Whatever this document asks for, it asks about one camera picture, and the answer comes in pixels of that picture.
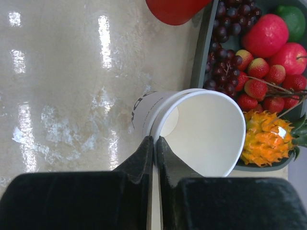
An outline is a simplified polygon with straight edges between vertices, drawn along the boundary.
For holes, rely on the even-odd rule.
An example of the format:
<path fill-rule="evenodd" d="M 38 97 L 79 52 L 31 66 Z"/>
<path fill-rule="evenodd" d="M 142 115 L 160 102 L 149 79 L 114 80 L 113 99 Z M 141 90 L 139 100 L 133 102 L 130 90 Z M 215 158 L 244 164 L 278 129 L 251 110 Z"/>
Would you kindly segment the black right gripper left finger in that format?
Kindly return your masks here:
<path fill-rule="evenodd" d="M 15 177 L 0 200 L 1 229 L 150 229 L 153 149 L 153 138 L 145 137 L 112 171 Z"/>

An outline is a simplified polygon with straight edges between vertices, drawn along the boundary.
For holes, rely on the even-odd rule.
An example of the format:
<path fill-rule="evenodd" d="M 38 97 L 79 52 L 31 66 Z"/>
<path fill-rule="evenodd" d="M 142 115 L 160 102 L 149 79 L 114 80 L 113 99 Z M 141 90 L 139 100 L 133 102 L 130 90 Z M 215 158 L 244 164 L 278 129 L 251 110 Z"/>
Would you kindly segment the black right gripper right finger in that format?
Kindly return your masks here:
<path fill-rule="evenodd" d="M 304 230 L 307 212 L 292 185 L 274 177 L 203 177 L 161 137 L 157 166 L 164 230 Z"/>

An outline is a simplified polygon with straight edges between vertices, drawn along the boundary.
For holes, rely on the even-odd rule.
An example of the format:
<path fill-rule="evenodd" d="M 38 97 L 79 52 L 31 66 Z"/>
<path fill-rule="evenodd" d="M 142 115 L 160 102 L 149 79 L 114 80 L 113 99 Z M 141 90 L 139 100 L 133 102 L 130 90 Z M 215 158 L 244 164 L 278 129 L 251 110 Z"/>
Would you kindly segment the white paper coffee cup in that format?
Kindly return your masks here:
<path fill-rule="evenodd" d="M 135 102 L 131 122 L 154 142 L 151 229 L 225 229 L 225 202 L 235 198 L 227 176 L 246 129 L 234 100 L 202 89 L 148 92 Z"/>

